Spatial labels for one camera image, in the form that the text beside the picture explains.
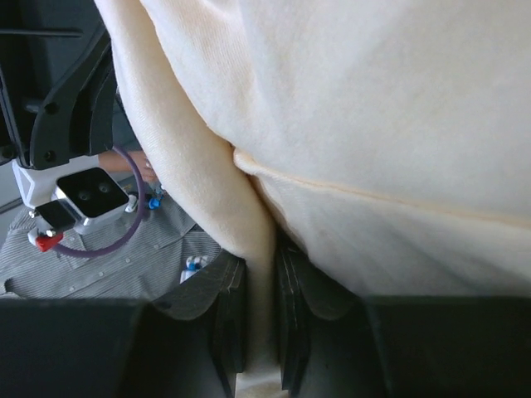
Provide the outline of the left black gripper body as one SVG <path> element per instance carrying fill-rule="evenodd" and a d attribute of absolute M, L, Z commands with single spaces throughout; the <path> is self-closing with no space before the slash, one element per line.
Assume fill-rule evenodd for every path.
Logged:
<path fill-rule="evenodd" d="M 1 3 L 1 163 L 46 170 L 113 147 L 116 79 L 93 1 Z"/>

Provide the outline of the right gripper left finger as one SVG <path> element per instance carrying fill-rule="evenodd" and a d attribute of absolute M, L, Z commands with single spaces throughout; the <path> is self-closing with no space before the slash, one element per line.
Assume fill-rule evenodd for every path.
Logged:
<path fill-rule="evenodd" d="M 234 397 L 246 365 L 246 262 L 222 251 L 154 302 L 176 322 L 167 397 Z"/>

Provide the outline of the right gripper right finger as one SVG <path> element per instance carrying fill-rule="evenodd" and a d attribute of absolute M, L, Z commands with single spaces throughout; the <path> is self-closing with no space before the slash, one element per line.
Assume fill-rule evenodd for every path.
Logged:
<path fill-rule="evenodd" d="M 288 237 L 275 252 L 281 385 L 291 397 L 385 397 L 363 301 L 317 269 Z"/>

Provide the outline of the person's bare hand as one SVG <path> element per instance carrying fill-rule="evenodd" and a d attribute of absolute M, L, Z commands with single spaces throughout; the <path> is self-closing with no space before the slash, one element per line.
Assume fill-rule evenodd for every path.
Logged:
<path fill-rule="evenodd" d="M 147 158 L 144 151 L 131 151 L 129 152 L 129 156 L 134 160 L 136 166 L 138 167 L 140 174 L 142 176 L 142 179 L 145 182 L 157 182 L 158 177 L 153 170 L 151 163 L 149 159 Z"/>

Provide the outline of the cream yellow t shirt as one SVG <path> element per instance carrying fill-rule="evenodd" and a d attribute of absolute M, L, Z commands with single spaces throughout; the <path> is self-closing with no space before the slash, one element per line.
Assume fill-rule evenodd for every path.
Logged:
<path fill-rule="evenodd" d="M 173 199 L 249 267 L 240 397 L 279 397 L 274 230 L 360 295 L 530 294 L 527 1 L 99 1 Z"/>

